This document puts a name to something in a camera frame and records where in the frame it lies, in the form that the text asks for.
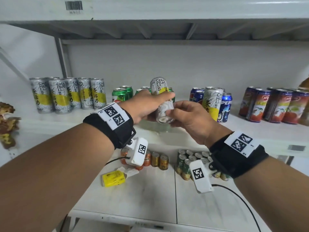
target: person's right hand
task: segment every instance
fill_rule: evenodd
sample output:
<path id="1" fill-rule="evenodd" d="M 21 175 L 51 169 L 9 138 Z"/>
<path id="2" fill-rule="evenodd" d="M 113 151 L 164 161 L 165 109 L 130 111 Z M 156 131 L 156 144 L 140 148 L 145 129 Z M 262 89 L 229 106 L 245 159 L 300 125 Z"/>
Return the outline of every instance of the person's right hand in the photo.
<path id="1" fill-rule="evenodd" d="M 174 103 L 174 108 L 166 112 L 175 119 L 171 126 L 184 128 L 200 145 L 210 148 L 216 141 L 232 132 L 217 123 L 199 103 L 178 101 Z"/>

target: wire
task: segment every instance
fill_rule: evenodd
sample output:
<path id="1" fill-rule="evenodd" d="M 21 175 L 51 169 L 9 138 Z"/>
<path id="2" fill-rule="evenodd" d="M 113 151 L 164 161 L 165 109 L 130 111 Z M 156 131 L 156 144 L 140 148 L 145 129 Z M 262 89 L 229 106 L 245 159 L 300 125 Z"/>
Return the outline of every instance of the wire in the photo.
<path id="1" fill-rule="evenodd" d="M 66 216 L 65 216 L 64 219 L 63 219 L 63 222 L 62 222 L 62 225 L 61 225 L 61 227 L 60 227 L 59 232 L 62 232 L 67 217 L 68 217 L 68 215 L 66 214 Z"/>
<path id="2" fill-rule="evenodd" d="M 259 229 L 259 232 L 261 232 L 261 229 L 260 229 L 260 227 L 259 227 L 259 224 L 257 223 L 257 220 L 255 219 L 255 216 L 253 215 L 253 212 L 252 212 L 251 209 L 249 208 L 248 204 L 247 204 L 236 192 L 234 192 L 234 191 L 232 191 L 230 188 L 227 188 L 227 187 L 222 186 L 222 185 L 218 185 L 218 184 L 211 184 L 211 185 L 212 185 L 213 187 L 223 187 L 223 188 L 229 190 L 230 192 L 234 193 L 235 195 L 237 195 L 238 198 L 241 199 L 241 201 L 247 206 L 247 208 L 248 208 L 249 211 L 251 212 L 251 215 L 253 216 L 253 219 L 254 219 L 255 223 L 257 224 L 257 228 Z"/>
<path id="3" fill-rule="evenodd" d="M 116 160 L 120 160 L 120 159 L 128 159 L 128 160 L 129 160 L 130 157 L 127 157 L 127 156 L 119 157 L 119 158 L 117 158 L 117 159 L 111 160 L 110 162 L 107 162 L 106 165 L 108 165 L 108 164 L 110 164 L 111 162 L 114 162 L 114 161 L 116 161 Z"/>

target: hand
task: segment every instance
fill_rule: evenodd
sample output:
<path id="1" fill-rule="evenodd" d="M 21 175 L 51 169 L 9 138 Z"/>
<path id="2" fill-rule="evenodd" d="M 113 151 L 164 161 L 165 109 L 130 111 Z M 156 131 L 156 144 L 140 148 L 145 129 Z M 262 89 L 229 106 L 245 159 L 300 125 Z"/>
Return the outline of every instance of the hand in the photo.
<path id="1" fill-rule="evenodd" d="M 173 92 L 164 92 L 158 95 L 151 95 L 147 89 L 141 90 L 137 95 L 118 105 L 125 109 L 133 118 L 134 124 L 141 119 L 155 121 L 154 112 L 160 104 L 175 97 Z"/>
<path id="2" fill-rule="evenodd" d="M 171 126 L 184 128 L 200 145 L 210 148 L 216 141 L 232 132 L 217 123 L 199 103 L 178 101 L 174 103 L 174 108 L 166 112 L 175 119 Z"/>

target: white device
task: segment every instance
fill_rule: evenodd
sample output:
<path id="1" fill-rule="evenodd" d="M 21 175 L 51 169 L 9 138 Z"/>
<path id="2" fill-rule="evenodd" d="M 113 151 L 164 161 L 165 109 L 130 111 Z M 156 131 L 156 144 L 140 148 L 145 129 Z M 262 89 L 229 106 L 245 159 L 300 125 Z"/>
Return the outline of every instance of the white device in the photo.
<path id="1" fill-rule="evenodd" d="M 203 162 L 201 160 L 195 160 L 189 166 L 197 192 L 203 194 L 213 191 L 209 178 L 210 172 L 206 169 Z"/>
<path id="2" fill-rule="evenodd" d="M 148 147 L 148 141 L 145 138 L 133 138 L 131 144 L 126 147 L 129 148 L 126 163 L 134 166 L 142 166 L 145 160 L 145 154 Z"/>

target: yellow package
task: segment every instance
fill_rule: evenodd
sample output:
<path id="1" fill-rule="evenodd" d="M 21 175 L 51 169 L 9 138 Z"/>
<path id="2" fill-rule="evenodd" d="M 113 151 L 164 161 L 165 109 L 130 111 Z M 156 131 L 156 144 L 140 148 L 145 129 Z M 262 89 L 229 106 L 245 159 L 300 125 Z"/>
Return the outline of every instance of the yellow package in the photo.
<path id="1" fill-rule="evenodd" d="M 105 187 L 112 187 L 125 183 L 126 178 L 123 172 L 117 170 L 107 174 L 102 175 L 103 185 Z"/>

